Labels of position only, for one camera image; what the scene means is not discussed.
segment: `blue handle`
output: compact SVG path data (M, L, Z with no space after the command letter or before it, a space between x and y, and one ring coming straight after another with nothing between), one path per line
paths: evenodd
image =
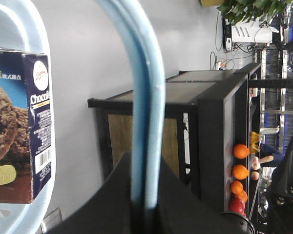
M165 108L165 75L153 28L136 0L97 0L125 44L134 79L131 203L152 219L157 205Z

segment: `red apple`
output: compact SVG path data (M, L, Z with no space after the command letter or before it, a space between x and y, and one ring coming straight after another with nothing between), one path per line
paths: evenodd
M258 180L259 178L259 173L254 171L254 172L251 172L251 179L253 180Z
M251 165L252 170L256 171L260 168L260 163L259 163L259 159L258 157L254 157L253 161L252 161L252 165Z
M244 201L234 198L229 203L229 209L234 212L238 212L240 214L244 213L245 204Z

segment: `cookie image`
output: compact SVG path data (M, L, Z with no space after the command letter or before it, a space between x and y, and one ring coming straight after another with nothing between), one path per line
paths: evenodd
M16 113L17 133L10 150L0 165L13 165L18 175L31 173L27 109L13 107Z
M6 158L11 161L29 162L29 134L27 109L13 107L16 113L17 133Z
M16 113L7 93L0 88L0 159L9 151L16 133Z

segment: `white wall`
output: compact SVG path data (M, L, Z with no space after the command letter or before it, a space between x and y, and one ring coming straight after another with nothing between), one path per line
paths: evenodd
M45 23L52 63L57 173L48 211L60 207L66 218L102 184L93 111L86 100L131 89L131 70L120 37L94 0L33 3ZM199 0L141 4L158 37L166 77L179 70L209 69L209 54L215 51L215 7L203 9ZM218 32L219 47L221 28Z

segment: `barcode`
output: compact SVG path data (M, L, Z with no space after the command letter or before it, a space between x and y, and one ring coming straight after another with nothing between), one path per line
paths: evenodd
M35 157L36 174L40 172L49 162L51 162L51 150L46 149Z

